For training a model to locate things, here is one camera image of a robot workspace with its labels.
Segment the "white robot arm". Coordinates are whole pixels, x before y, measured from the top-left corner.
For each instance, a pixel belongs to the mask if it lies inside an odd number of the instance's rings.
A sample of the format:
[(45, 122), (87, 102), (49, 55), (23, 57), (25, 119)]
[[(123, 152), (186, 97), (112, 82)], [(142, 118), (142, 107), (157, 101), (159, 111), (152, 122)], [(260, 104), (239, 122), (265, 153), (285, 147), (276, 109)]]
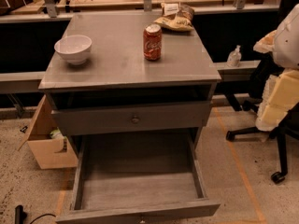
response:
[(267, 45), (274, 63), (283, 69), (271, 75), (263, 89), (256, 127), (263, 132), (275, 129), (299, 102), (299, 5), (296, 5), (272, 33)]

